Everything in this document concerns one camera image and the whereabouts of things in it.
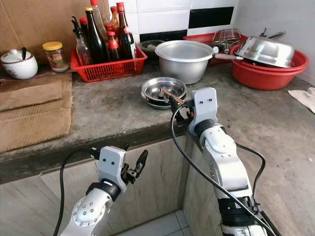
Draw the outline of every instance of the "brown cardboard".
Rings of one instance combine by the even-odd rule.
[[[102,15],[109,16],[107,0],[98,0]],[[2,0],[0,53],[26,46],[38,63],[48,63],[42,44],[60,41],[68,61],[75,48],[71,16],[86,16],[90,0]]]
[[[0,87],[0,111],[62,99],[62,91],[61,81],[5,92]]]
[[[37,144],[68,134],[71,125],[72,75],[61,74],[21,82],[6,82],[3,89],[61,83],[62,99],[0,112],[0,152]]]

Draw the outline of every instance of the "white cloth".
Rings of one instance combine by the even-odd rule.
[[[289,90],[288,93],[315,113],[315,88],[310,87],[307,91]]]

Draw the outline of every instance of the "white ceramic pot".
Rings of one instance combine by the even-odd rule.
[[[26,51],[26,57],[22,59],[22,52],[11,49],[1,56],[1,64],[6,72],[15,79],[29,79],[37,73],[37,61],[35,57]]]

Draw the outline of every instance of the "chopstick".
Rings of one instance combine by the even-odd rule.
[[[179,97],[175,96],[174,94],[170,93],[169,91],[167,91],[163,88],[159,88],[159,89],[162,90],[167,95],[172,96],[179,104],[183,105],[185,103],[184,100],[180,99]]]

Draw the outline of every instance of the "red plastic basin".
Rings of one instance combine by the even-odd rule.
[[[270,68],[252,65],[246,62],[233,60],[233,77],[241,84],[261,90],[276,90],[285,87],[297,74],[303,72],[309,64],[309,59],[295,50],[293,62],[304,63],[293,68]]]

